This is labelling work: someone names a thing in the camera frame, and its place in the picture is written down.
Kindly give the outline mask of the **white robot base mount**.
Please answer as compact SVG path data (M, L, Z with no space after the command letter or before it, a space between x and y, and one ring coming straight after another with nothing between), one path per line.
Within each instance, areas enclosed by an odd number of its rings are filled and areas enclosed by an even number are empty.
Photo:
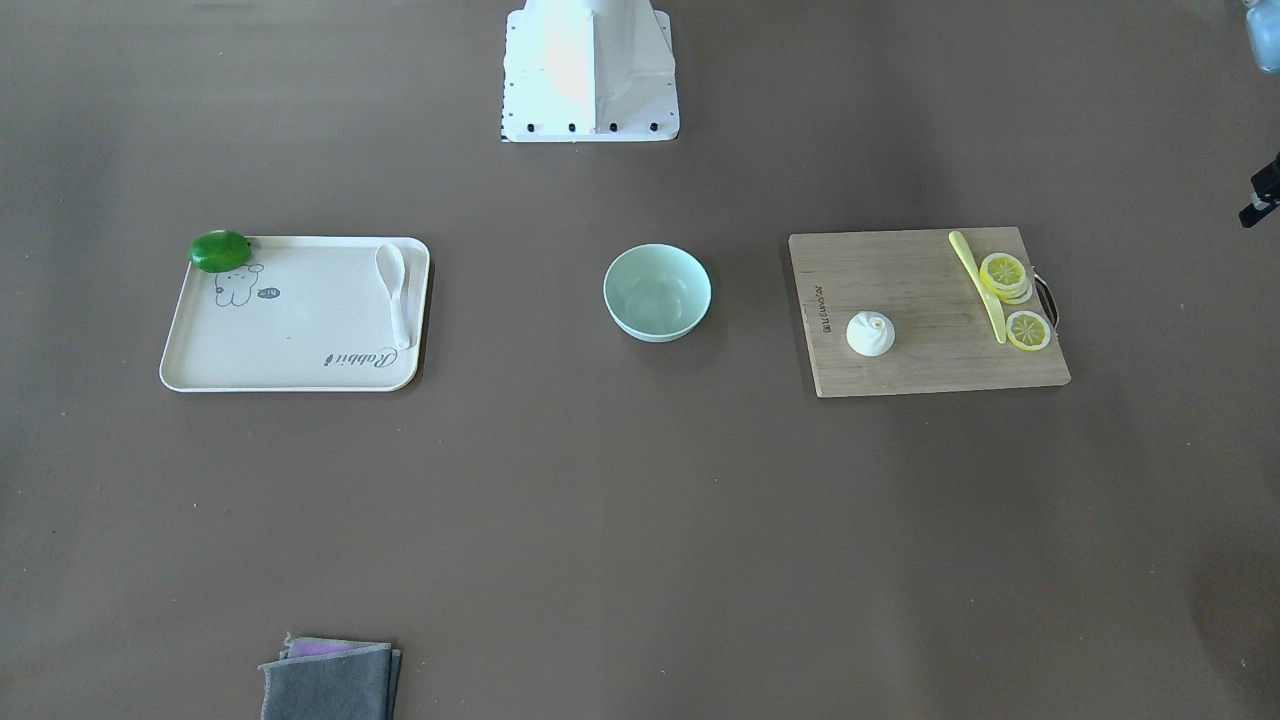
M649 1L526 1L506 17L500 140L678 137L671 18Z

